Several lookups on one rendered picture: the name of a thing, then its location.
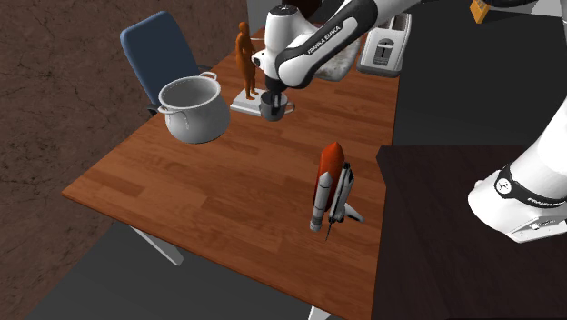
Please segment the grey mug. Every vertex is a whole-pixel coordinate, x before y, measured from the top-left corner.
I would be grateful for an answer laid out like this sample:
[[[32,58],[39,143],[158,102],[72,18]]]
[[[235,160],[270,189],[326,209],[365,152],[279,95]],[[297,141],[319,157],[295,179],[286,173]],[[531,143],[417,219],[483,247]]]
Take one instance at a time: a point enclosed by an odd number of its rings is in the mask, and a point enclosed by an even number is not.
[[[259,106],[261,116],[270,122],[281,120],[295,110],[295,104],[284,93],[266,91],[261,94]]]

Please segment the orange human figure on base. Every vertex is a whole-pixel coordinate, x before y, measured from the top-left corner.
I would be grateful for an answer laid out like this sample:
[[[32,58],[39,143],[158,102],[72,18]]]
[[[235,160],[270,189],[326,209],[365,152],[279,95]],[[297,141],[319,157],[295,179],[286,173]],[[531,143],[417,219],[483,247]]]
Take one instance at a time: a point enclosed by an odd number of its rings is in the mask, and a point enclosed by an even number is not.
[[[235,61],[244,80],[244,89],[233,100],[230,108],[234,111],[248,115],[261,116],[261,94],[255,90],[255,64],[252,55],[256,52],[250,38],[249,25],[246,22],[239,24],[239,34],[235,40]]]

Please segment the grey speckled flat slab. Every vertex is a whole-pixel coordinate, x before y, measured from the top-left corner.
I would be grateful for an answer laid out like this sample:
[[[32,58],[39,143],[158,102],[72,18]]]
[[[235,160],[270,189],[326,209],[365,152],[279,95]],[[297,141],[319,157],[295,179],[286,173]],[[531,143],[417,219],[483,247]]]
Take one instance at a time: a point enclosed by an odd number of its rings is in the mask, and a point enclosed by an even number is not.
[[[325,81],[339,82],[352,68],[360,50],[361,39],[357,39],[333,58],[323,64],[314,74],[315,78]]]

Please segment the silver cooking pot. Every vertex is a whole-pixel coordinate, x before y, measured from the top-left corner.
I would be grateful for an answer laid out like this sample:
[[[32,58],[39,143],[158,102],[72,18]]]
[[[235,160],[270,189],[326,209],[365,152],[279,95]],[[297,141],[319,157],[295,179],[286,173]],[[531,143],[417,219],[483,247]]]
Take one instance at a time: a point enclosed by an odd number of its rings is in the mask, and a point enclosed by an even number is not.
[[[158,98],[158,112],[164,115],[167,129],[184,143],[208,143],[229,126],[230,108],[213,72],[176,79],[161,89]]]

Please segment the space shuttle model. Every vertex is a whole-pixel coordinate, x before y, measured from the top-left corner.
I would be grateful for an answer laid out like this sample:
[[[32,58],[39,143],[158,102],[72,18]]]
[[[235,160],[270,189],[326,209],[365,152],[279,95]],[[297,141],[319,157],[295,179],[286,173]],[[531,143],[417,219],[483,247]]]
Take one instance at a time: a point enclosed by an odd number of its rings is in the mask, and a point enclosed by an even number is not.
[[[363,223],[364,217],[347,203],[354,181],[349,162],[338,142],[326,146],[320,155],[317,177],[313,191],[313,213],[310,229],[319,232],[327,213],[330,234],[334,223],[342,223],[345,217]]]

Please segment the white toaster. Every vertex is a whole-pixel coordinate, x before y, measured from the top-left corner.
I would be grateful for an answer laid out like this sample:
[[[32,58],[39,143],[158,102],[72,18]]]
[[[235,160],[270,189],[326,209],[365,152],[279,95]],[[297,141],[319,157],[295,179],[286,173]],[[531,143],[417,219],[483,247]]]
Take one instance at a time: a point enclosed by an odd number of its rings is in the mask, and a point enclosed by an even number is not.
[[[372,29],[366,37],[356,69],[369,75],[399,76],[411,27],[412,15],[402,13]]]

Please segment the wooden desk with white legs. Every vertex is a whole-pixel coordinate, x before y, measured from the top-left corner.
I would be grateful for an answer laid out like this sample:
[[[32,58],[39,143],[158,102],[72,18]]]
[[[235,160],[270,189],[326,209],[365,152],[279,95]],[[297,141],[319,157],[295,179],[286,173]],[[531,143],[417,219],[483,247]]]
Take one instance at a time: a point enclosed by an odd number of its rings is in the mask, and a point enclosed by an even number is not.
[[[289,90],[277,122],[234,112],[225,133],[190,145],[156,115],[78,177],[65,197],[345,320],[371,320],[385,185],[376,156],[393,140],[399,82],[351,70]],[[351,164],[346,219],[309,222],[320,154]]]

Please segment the blue office chair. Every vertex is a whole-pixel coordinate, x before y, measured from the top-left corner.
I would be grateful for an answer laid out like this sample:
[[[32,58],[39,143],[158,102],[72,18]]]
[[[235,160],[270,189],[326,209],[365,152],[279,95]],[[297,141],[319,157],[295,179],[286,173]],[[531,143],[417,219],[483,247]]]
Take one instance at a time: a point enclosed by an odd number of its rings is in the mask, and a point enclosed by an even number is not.
[[[179,25],[166,11],[127,27],[120,34],[120,42],[150,100],[147,110],[151,116],[158,113],[158,96],[165,85],[212,69],[196,63]]]

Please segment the yellow box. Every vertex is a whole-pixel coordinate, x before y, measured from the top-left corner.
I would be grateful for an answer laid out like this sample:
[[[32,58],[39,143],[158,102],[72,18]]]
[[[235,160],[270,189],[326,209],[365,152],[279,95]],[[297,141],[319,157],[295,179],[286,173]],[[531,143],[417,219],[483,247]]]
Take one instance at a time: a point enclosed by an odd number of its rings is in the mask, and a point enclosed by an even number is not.
[[[490,6],[484,0],[472,0],[469,9],[474,22],[479,25],[489,12]]]

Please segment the dark robot stand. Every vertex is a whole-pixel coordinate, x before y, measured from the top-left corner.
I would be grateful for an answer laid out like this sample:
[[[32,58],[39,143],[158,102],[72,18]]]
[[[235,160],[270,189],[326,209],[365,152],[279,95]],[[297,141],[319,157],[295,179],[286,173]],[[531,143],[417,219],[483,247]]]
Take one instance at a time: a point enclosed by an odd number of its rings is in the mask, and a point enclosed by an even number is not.
[[[383,146],[372,320],[567,320],[567,235],[517,244],[467,195],[520,146]]]

